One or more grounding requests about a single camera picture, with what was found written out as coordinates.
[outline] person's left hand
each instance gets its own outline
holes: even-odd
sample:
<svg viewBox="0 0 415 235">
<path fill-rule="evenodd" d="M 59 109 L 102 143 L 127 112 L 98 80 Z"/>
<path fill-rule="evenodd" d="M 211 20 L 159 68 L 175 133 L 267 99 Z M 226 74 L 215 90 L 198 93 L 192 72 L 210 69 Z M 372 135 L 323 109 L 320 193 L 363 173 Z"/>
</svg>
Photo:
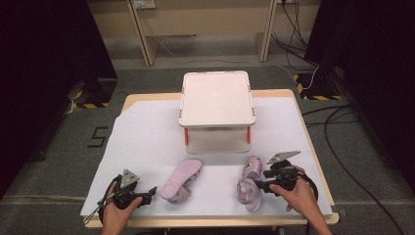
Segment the person's left hand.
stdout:
<svg viewBox="0 0 415 235">
<path fill-rule="evenodd" d="M 111 186 L 107 197 L 113 193 L 116 186 L 116 182 Z M 121 234 L 124 228 L 127 226 L 128 218 L 132 212 L 141 204 L 143 198 L 136 198 L 128 208 L 120 210 L 116 207 L 112 198 L 107 199 L 107 204 L 104 209 L 103 231 L 102 234 L 114 235 Z"/>
</svg>

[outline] yellow black warning tape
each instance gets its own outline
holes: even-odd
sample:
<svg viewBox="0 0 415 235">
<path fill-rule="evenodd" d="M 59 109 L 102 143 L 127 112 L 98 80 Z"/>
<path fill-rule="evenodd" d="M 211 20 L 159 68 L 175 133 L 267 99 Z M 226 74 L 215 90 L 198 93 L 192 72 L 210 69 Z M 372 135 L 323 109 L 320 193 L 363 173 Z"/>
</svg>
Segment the yellow black warning tape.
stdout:
<svg viewBox="0 0 415 235">
<path fill-rule="evenodd" d="M 303 100 L 342 100 L 342 97 L 334 91 L 332 87 L 330 89 L 318 89 L 318 90 L 312 90 L 312 89 L 304 89 L 302 86 L 302 83 L 309 77 L 311 74 L 303 73 L 301 74 L 302 77 L 300 77 L 298 74 L 293 75 L 293 79 L 297 84 L 297 90 L 299 91 L 300 97 Z"/>
<path fill-rule="evenodd" d="M 96 109 L 96 108 L 106 108 L 110 105 L 110 103 L 90 103 L 90 104 L 82 104 L 77 103 L 76 100 L 82 96 L 83 89 L 80 89 L 78 93 L 76 94 L 76 97 L 74 99 L 74 103 L 72 105 L 73 108 L 82 108 L 82 109 Z"/>
</svg>

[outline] pink shoe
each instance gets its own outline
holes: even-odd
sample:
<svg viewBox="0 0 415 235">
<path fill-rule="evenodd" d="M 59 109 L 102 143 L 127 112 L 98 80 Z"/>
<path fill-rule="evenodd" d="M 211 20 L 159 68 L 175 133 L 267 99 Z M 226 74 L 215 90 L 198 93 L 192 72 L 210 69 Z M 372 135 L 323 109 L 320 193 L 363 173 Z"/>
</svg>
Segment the pink shoe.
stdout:
<svg viewBox="0 0 415 235">
<path fill-rule="evenodd" d="M 190 197 L 191 191 L 184 188 L 188 180 L 195 180 L 202 168 L 200 160 L 182 161 L 161 188 L 161 197 L 172 204 L 181 204 Z"/>
<path fill-rule="evenodd" d="M 260 157 L 252 156 L 245 164 L 242 179 L 238 181 L 237 197 L 249 212 L 256 212 L 261 205 L 260 191 L 255 180 L 262 179 L 263 165 Z"/>
</svg>

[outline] white plastic box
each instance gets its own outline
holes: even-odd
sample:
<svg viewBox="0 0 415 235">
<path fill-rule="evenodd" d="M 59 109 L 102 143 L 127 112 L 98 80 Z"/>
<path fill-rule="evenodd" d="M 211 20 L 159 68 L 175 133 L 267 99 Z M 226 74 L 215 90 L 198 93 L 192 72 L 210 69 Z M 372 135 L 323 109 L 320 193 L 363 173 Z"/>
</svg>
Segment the white plastic box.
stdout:
<svg viewBox="0 0 415 235">
<path fill-rule="evenodd" d="M 246 153 L 255 112 L 245 71 L 184 75 L 179 124 L 189 154 Z"/>
</svg>

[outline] electrical outlet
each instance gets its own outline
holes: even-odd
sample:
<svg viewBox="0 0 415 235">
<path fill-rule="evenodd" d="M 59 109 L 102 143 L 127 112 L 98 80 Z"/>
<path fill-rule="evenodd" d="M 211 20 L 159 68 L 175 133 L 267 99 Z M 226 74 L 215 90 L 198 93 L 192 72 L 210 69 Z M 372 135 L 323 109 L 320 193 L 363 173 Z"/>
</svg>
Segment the electrical outlet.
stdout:
<svg viewBox="0 0 415 235">
<path fill-rule="evenodd" d="M 299 0 L 286 0 L 286 4 L 298 3 Z M 283 0 L 277 0 L 277 4 L 283 4 Z"/>
<path fill-rule="evenodd" d="M 154 9 L 156 8 L 155 0 L 133 0 L 135 9 Z"/>
</svg>

